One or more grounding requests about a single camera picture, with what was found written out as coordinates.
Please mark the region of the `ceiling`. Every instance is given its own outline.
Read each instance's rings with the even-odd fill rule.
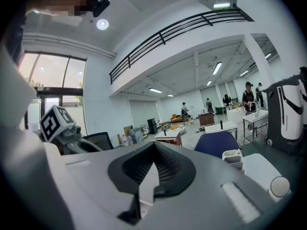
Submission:
[[[266,35],[253,36],[264,55],[272,53],[272,58],[277,54]],[[198,67],[196,67],[197,57],[195,55],[198,55]],[[218,62],[222,62],[222,66],[217,74],[213,75]],[[238,78],[246,70],[251,72],[256,69],[257,66],[242,39],[226,41],[181,56],[157,72],[140,79],[138,83],[123,92],[164,98],[169,93],[176,95],[206,88],[208,81],[212,81],[209,87],[230,81]],[[163,93],[152,92],[150,88],[158,89]]]
[[[77,40],[113,52],[117,44],[143,20],[153,15],[165,6],[183,0],[110,0],[110,6],[98,18],[91,13],[83,16],[81,22],[71,17],[59,21],[49,15],[30,13],[24,31],[55,35]],[[224,0],[196,0],[211,8],[217,1]],[[100,31],[96,27],[99,19],[109,21],[109,28]]]

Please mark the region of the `black speaker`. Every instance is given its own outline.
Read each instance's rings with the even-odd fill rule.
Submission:
[[[148,119],[148,127],[149,127],[149,133],[150,134],[156,134],[158,133],[157,124],[155,123],[155,119]]]

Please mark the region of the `fluorescent light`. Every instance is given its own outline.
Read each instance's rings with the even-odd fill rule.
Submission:
[[[245,72],[243,72],[241,75],[240,75],[240,77],[242,77],[244,74],[246,74],[246,73],[248,73],[248,70],[247,71],[245,71]]]
[[[217,71],[219,70],[219,68],[221,67],[221,65],[222,65],[221,62],[219,62],[219,63],[216,64],[216,67],[215,67],[214,72],[213,72],[212,75],[215,75],[215,74],[217,73]]]
[[[225,7],[229,7],[229,6],[230,6],[229,2],[227,2],[227,3],[217,3],[217,4],[213,5],[214,8],[225,8]]]
[[[150,88],[149,90],[153,91],[153,92],[157,92],[157,93],[162,93],[162,91],[159,91],[159,90],[156,90],[156,89],[153,89],[153,88]]]
[[[105,19],[101,19],[101,20],[97,21],[96,26],[99,30],[105,30],[109,27],[109,22]]]

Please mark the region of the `sink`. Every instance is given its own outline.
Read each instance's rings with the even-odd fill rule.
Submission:
[[[257,115],[257,113],[252,113],[250,115],[243,116],[243,119],[245,121],[248,121],[249,123],[255,123],[255,122],[261,120],[261,122],[258,124],[258,125],[260,125],[260,124],[265,124],[265,123],[268,122],[268,116],[269,116],[268,111],[259,110],[258,115]]]

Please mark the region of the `round ceiling light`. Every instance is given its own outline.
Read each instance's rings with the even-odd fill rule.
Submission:
[[[97,28],[99,30],[105,30],[109,27],[109,22],[105,19],[97,21]]]

